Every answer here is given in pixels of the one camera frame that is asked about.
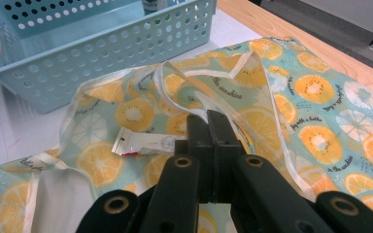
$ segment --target table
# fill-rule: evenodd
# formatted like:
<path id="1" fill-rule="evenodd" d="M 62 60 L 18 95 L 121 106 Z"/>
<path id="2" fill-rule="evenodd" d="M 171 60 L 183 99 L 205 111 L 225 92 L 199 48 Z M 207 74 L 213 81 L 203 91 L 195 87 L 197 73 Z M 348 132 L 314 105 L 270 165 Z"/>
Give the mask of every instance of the table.
<path id="1" fill-rule="evenodd" d="M 373 69 L 248 0 L 218 0 L 218 7 L 263 37 L 292 36 L 337 70 L 373 90 Z"/>
<path id="2" fill-rule="evenodd" d="M 370 67 L 271 15 L 247 0 L 218 1 L 221 11 L 217 11 L 213 18 L 210 42 L 178 56 L 177 59 L 260 38 L 261 36 L 293 36 L 321 57 L 331 68 L 373 89 L 373 69 Z M 39 115 L 23 100 L 12 95 L 0 84 L 0 164 L 37 154 L 56 146 L 59 141 L 59 126 L 66 110 L 67 107 L 62 107 L 47 115 Z M 71 216 L 75 214 L 75 217 L 72 217 L 74 220 L 68 219 L 72 221 L 70 226 L 72 228 L 55 229 L 56 227 L 52 226 L 51 231 L 74 231 L 73 227 L 76 227 L 76 222 L 80 220 L 79 213 L 84 212 L 87 208 L 87 206 L 81 205 L 79 210 L 67 213 Z M 55 219 L 56 216 L 46 216 L 42 223 L 52 224 Z"/>

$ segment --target basket hole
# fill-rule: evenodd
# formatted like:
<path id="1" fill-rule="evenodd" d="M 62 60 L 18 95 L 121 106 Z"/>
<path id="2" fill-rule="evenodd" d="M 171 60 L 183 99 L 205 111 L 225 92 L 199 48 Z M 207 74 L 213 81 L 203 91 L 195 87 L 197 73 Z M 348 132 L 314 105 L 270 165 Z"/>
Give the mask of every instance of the basket hole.
<path id="1" fill-rule="evenodd" d="M 86 45 L 84 45 L 84 50 L 85 51 L 92 51 L 93 50 L 93 46 L 91 44 L 86 44 Z"/>
<path id="2" fill-rule="evenodd" d="M 48 78 L 46 76 L 40 76 L 38 77 L 38 81 L 40 83 L 46 83 L 48 81 Z"/>
<path id="3" fill-rule="evenodd" d="M 22 71 L 15 71 L 14 72 L 14 77 L 17 79 L 22 79 L 25 76 Z"/>
<path id="4" fill-rule="evenodd" d="M 64 62 L 68 59 L 68 57 L 65 54 L 60 54 L 56 57 L 58 61 Z"/>
<path id="5" fill-rule="evenodd" d="M 102 66 L 100 65 L 95 65 L 95 68 L 93 68 L 96 72 L 99 72 L 102 70 Z"/>
<path id="6" fill-rule="evenodd" d="M 115 43 L 118 40 L 118 37 L 116 35 L 111 35 L 109 37 L 109 40 L 110 40 L 111 43 Z"/>
<path id="7" fill-rule="evenodd" d="M 83 70 L 83 75 L 84 76 L 90 76 L 90 71 L 89 70 Z"/>
<path id="8" fill-rule="evenodd" d="M 58 70 L 54 70 L 51 72 L 51 76 L 52 77 L 59 77 L 60 76 L 60 72 Z"/>
<path id="9" fill-rule="evenodd" d="M 47 105 L 50 101 L 48 100 L 48 98 L 44 97 L 41 99 L 41 104 L 43 105 Z"/>
<path id="10" fill-rule="evenodd" d="M 96 55 L 92 55 L 90 58 L 89 58 L 89 61 L 90 62 L 96 62 L 98 61 L 98 57 Z"/>
<path id="11" fill-rule="evenodd" d="M 47 92 L 51 92 L 51 91 L 54 91 L 55 90 L 55 86 L 53 84 L 49 84 L 45 87 L 45 90 Z"/>
<path id="12" fill-rule="evenodd" d="M 73 55 L 73 56 L 79 56 L 80 54 L 81 54 L 80 51 L 77 50 L 77 49 L 71 50 L 71 55 Z"/>
<path id="13" fill-rule="evenodd" d="M 136 43 L 136 44 L 140 44 L 141 42 L 142 42 L 141 37 L 137 37 L 137 38 L 135 39 L 135 43 Z"/>
<path id="14" fill-rule="evenodd" d="M 129 36 L 129 32 L 127 30 L 123 30 L 121 33 L 120 33 L 120 36 L 122 38 L 128 38 Z"/>
<path id="15" fill-rule="evenodd" d="M 28 67 L 29 71 L 32 72 L 32 73 L 38 73 L 39 72 L 39 66 L 37 65 L 30 65 Z"/>
<path id="16" fill-rule="evenodd" d="M 156 36 L 160 36 L 162 35 L 162 30 L 161 29 L 157 29 L 156 30 Z"/>
<path id="17" fill-rule="evenodd" d="M 109 52 L 107 50 L 102 51 L 102 56 L 103 57 L 108 57 L 109 56 Z"/>
<path id="18" fill-rule="evenodd" d="M 76 74 L 71 76 L 71 81 L 77 81 L 80 77 Z"/>
<path id="19" fill-rule="evenodd" d="M 132 28 L 132 32 L 135 34 L 138 34 L 140 31 L 141 29 L 139 28 L 139 26 L 134 26 L 134 28 Z"/>
<path id="20" fill-rule="evenodd" d="M 96 46 L 98 46 L 98 47 L 104 47 L 105 46 L 105 41 L 104 40 L 98 40 L 97 42 L 96 42 Z"/>
<path id="21" fill-rule="evenodd" d="M 148 29 L 150 29 L 150 28 L 151 28 L 151 24 L 148 23 L 148 22 L 146 22 L 146 23 L 144 24 L 144 29 L 145 29 L 145 30 L 148 30 Z"/>
<path id="22" fill-rule="evenodd" d="M 51 67 L 51 66 L 53 66 L 53 61 L 49 60 L 49 59 L 46 59 L 46 60 L 44 60 L 44 65 L 46 67 Z"/>

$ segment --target plastic basket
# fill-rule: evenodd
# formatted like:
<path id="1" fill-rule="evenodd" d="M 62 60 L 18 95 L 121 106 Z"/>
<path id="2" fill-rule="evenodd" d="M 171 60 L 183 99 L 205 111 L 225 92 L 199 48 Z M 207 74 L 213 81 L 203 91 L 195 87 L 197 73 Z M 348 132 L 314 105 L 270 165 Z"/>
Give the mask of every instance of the plastic basket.
<path id="1" fill-rule="evenodd" d="M 216 0 L 0 0 L 0 83 L 39 113 L 68 104 L 79 85 L 161 62 L 209 40 Z"/>

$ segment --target white table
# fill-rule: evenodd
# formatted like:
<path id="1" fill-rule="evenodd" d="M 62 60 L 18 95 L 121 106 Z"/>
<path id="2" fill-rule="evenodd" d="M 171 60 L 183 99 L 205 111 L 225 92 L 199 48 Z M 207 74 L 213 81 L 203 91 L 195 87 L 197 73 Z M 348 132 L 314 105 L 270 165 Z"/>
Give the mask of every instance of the white table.
<path id="1" fill-rule="evenodd" d="M 208 50 L 260 38 L 258 34 L 220 10 L 217 10 L 214 15 L 212 25 L 209 43 L 177 56 L 175 59 L 194 56 Z M 34 155 L 56 146 L 59 140 L 59 126 L 67 108 L 65 106 L 49 114 L 39 115 L 25 101 L 14 96 L 0 84 L 0 164 Z M 51 185 L 53 179 L 54 177 L 52 177 L 52 180 L 49 179 L 46 185 Z M 74 196 L 59 196 L 58 200 L 61 202 L 67 202 L 68 200 L 77 201 Z M 88 196 L 82 197 L 82 200 L 87 201 Z M 68 209 L 70 212 L 64 213 L 68 215 L 68 221 L 79 222 L 82 212 L 87 210 L 90 203 L 78 203 L 77 206 L 79 206 L 78 209 Z M 50 213 L 51 209 L 56 208 L 58 208 L 56 205 L 48 205 L 46 209 Z M 57 213 L 53 215 L 46 213 L 45 221 L 39 217 L 36 220 L 42 224 L 51 225 L 57 217 L 59 217 Z M 75 230 L 74 224 L 70 224 L 69 227 L 71 228 L 56 229 L 56 226 L 52 226 L 50 230 L 52 232 L 72 232 Z"/>

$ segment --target fabric bag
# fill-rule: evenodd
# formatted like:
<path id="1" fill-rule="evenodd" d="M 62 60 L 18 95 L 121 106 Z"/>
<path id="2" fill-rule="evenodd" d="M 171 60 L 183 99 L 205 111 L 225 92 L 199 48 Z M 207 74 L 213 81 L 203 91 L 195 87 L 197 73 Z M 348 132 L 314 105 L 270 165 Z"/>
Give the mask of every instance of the fabric bag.
<path id="1" fill-rule="evenodd" d="M 93 200 L 114 189 L 143 193 L 170 155 L 118 156 L 119 130 L 185 136 L 187 115 L 206 119 L 209 109 L 227 115 L 247 153 L 269 159 L 304 197 L 340 190 L 373 210 L 373 92 L 292 38 L 263 38 L 82 84 L 59 148 L 0 166 L 0 232 L 39 231 L 43 171 L 84 175 Z M 205 230 L 234 231 L 228 205 L 200 205 Z"/>

